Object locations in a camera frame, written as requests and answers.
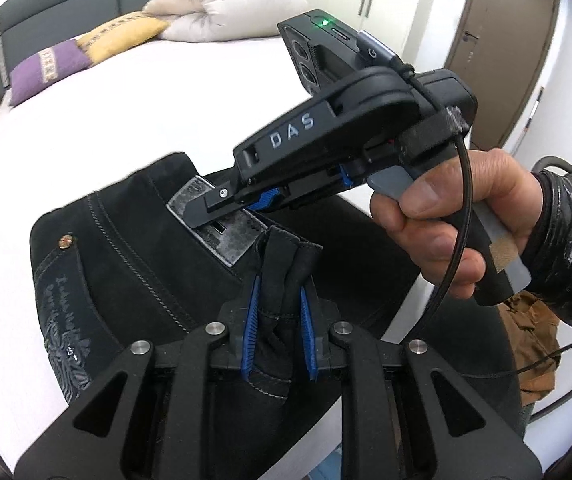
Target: white duvet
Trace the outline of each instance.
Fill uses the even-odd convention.
[[[275,36],[278,22],[308,9],[306,0],[151,0],[143,11],[171,22],[161,38],[198,43]]]

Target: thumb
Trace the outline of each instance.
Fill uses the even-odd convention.
[[[503,201],[530,174],[503,150],[469,151],[473,201]],[[458,158],[442,162],[420,176],[402,195],[399,205],[408,218],[439,218],[461,209],[463,184]]]

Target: black cable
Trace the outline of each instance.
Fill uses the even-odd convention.
[[[473,175],[470,168],[470,159],[468,158],[468,150],[464,144],[464,139],[461,136],[455,137],[455,147],[457,148],[457,154],[460,158],[461,172],[463,177],[464,194],[463,194],[463,204],[462,209],[464,213],[464,220],[461,227],[458,229],[457,239],[455,241],[455,248],[453,250],[452,257],[448,263],[446,273],[442,282],[437,287],[437,291],[431,296],[428,301],[426,308],[421,314],[421,317],[413,326],[409,332],[407,338],[414,339],[416,335],[420,334],[423,329],[428,325],[431,319],[437,313],[437,309],[442,304],[452,280],[455,277],[458,267],[460,266],[461,256],[466,248],[466,240],[468,239],[468,229],[470,227],[470,215],[473,208]]]
[[[428,101],[436,112],[442,110],[444,105],[437,99],[437,97],[424,85],[422,85],[415,77],[415,69],[412,65],[405,63],[403,65],[395,66],[394,69],[399,73],[399,75],[416,91],[419,95],[422,95],[426,101]],[[458,229],[457,239],[455,240],[455,248],[453,254],[448,263],[446,273],[442,282],[437,287],[437,291],[432,295],[431,299],[428,301],[426,308],[421,314],[421,317],[413,326],[406,338],[414,338],[416,334],[421,333],[425,326],[430,322],[432,317],[434,317],[437,309],[442,304],[452,280],[455,277],[458,267],[460,266],[461,256],[466,248],[466,241],[468,240],[468,230],[470,227],[470,216],[473,210],[473,174],[470,168],[470,159],[468,158],[468,150],[464,144],[464,139],[460,134],[456,134],[454,137],[455,148],[457,149],[458,157],[460,158],[461,164],[461,176],[463,182],[463,198],[462,198],[462,210],[464,220],[461,227]]]
[[[536,420],[540,420],[540,418],[547,416],[549,413],[554,412],[560,406],[566,404],[570,399],[572,399],[572,390],[563,394],[555,402],[551,402],[548,406],[546,406],[546,408],[542,408],[538,412],[531,415],[530,419],[528,420],[528,423],[530,424],[532,422],[535,422]]]
[[[555,350],[554,352],[551,352],[550,354],[544,356],[543,358],[539,359],[538,361],[535,361],[534,363],[531,363],[528,366],[525,366],[522,368],[517,368],[516,370],[506,370],[505,372],[495,372],[494,374],[474,375],[474,374],[462,374],[462,373],[460,373],[460,375],[462,377],[467,377],[470,379],[499,379],[501,377],[509,377],[511,375],[519,375],[519,374],[523,374],[524,372],[527,372],[528,370],[532,370],[533,368],[537,368],[542,363],[545,363],[549,359],[553,359],[555,357],[558,357],[570,349],[572,349],[572,343],[570,343],[569,345],[566,345],[566,346],[562,346],[562,348]]]

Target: brown door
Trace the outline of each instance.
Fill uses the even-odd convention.
[[[468,0],[447,68],[477,96],[472,142],[501,146],[540,74],[558,0]]]

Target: fingernail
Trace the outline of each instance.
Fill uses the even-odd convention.
[[[406,216],[412,217],[421,215],[421,213],[433,207],[439,199],[439,196],[428,182],[419,180],[405,191],[399,205]]]
[[[431,242],[431,253],[434,258],[448,258],[452,250],[452,240],[445,235],[438,236]]]

